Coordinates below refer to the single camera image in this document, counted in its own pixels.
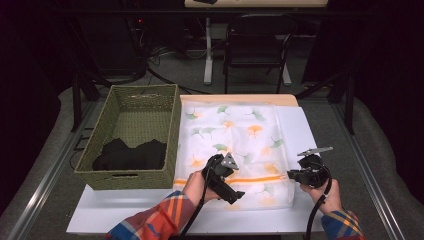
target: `black fabric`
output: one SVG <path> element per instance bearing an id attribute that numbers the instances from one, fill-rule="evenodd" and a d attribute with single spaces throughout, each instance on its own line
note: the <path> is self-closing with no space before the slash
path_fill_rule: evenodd
<path id="1" fill-rule="evenodd" d="M 165 163 L 166 143 L 156 139 L 129 148 L 121 139 L 104 145 L 102 155 L 93 162 L 93 170 L 153 170 Z"/>
<path id="2" fill-rule="evenodd" d="M 0 215 L 24 182 L 60 111 L 30 47 L 0 3 Z"/>

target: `black cable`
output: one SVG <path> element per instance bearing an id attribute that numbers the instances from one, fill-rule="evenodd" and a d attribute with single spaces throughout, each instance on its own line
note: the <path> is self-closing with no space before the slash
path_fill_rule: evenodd
<path id="1" fill-rule="evenodd" d="M 206 189 L 208 188 L 208 182 L 209 182 L 209 170 L 211 168 L 208 167 L 208 171 L 206 172 L 206 177 L 205 177 L 205 185 L 203 186 L 203 193 L 202 193 L 202 198 L 199 201 L 199 204 L 196 207 L 196 210 L 194 211 L 193 215 L 191 215 L 190 220 L 188 221 L 188 223 L 186 224 L 186 226 L 184 227 L 183 231 L 180 234 L 180 237 L 184 237 L 185 234 L 187 233 L 188 229 L 191 227 L 191 224 L 193 224 L 194 220 L 196 219 L 197 215 L 199 214 L 200 210 L 203 207 L 203 204 L 205 204 L 205 196 L 206 196 Z"/>
<path id="2" fill-rule="evenodd" d="M 171 80 L 168 80 L 168 79 L 162 77 L 161 75 L 159 75 L 158 73 L 156 73 L 155 71 L 153 71 L 150 67 L 147 67 L 147 71 L 150 72 L 153 76 L 157 77 L 159 80 L 161 80 L 161 81 L 163 81 L 167 84 L 175 84 Z M 181 89 L 183 89 L 185 92 L 187 92 L 188 94 L 191 94 L 191 92 L 189 92 L 188 90 L 198 92 L 198 93 L 203 93 L 203 94 L 211 94 L 211 93 L 208 93 L 208 92 L 203 92 L 203 91 L 199 91 L 199 90 L 196 90 L 196 89 L 188 88 L 188 87 L 185 87 L 185 86 L 182 86 L 182 85 L 178 85 L 178 86 Z"/>
<path id="3" fill-rule="evenodd" d="M 332 181 L 333 181 L 333 178 L 331 177 L 330 170 L 326 166 L 321 165 L 321 164 L 318 164 L 318 163 L 314 163 L 314 162 L 310 162 L 310 163 L 322 167 L 322 169 L 324 169 L 327 172 L 327 174 L 328 174 L 328 183 L 327 183 L 327 186 L 326 186 L 326 188 L 324 190 L 324 193 L 318 199 L 318 201 L 315 203 L 315 206 L 312 209 L 311 214 L 309 215 L 308 225 L 306 227 L 306 237 L 305 237 L 305 240 L 310 240 L 311 239 L 312 222 L 314 221 L 315 215 L 316 215 L 319 207 L 321 206 L 321 204 L 325 203 L 324 200 L 327 198 L 327 194 L 330 192 Z"/>
<path id="4" fill-rule="evenodd" d="M 75 150 L 75 152 L 69 158 L 69 166 L 71 166 L 72 170 L 75 170 L 75 167 L 72 165 L 72 158 L 74 158 L 75 154 L 81 152 L 82 150 Z"/>

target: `chair leg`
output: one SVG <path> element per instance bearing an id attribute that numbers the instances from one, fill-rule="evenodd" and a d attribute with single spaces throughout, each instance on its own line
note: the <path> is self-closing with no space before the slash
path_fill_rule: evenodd
<path id="1" fill-rule="evenodd" d="M 277 94 L 280 93 L 281 82 L 283 81 L 283 71 L 284 71 L 284 66 L 280 67 L 280 74 L 278 76 L 278 84 L 277 84 L 277 91 L 276 91 Z"/>
<path id="2" fill-rule="evenodd" d="M 224 90 L 224 93 L 227 94 L 227 90 L 228 90 L 228 67 L 224 71 L 225 71 L 225 90 Z"/>

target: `white table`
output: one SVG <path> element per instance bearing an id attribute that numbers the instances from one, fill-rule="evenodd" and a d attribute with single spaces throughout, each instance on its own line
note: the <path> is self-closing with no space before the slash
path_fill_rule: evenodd
<path id="1" fill-rule="evenodd" d="M 326 7 L 328 0 L 218 0 L 215 4 L 185 0 L 184 6 L 187 8 L 322 8 Z M 212 84 L 213 52 L 211 44 L 211 22 L 206 18 L 206 64 L 203 83 Z M 290 86 L 291 80 L 287 66 L 283 70 L 284 85 Z"/>
<path id="2" fill-rule="evenodd" d="M 309 124 L 299 107 L 278 107 L 280 124 L 290 169 L 299 169 L 297 153 L 315 148 Z M 86 186 L 69 223 L 73 234 L 104 234 L 117 223 L 156 205 L 171 193 L 171 189 L 93 191 Z M 309 195 L 298 187 L 293 207 L 261 211 L 202 210 L 188 235 L 243 235 L 304 233 L 313 208 Z M 312 231 L 323 231 L 321 213 L 317 213 Z"/>

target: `woven basket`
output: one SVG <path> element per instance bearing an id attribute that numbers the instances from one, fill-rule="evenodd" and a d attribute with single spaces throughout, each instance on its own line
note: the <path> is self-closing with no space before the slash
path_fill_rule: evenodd
<path id="1" fill-rule="evenodd" d="M 112 86 L 75 174 L 94 190 L 172 188 L 180 116 L 177 85 Z M 103 146 L 116 138 L 130 148 L 153 139 L 166 143 L 163 168 L 93 171 Z"/>

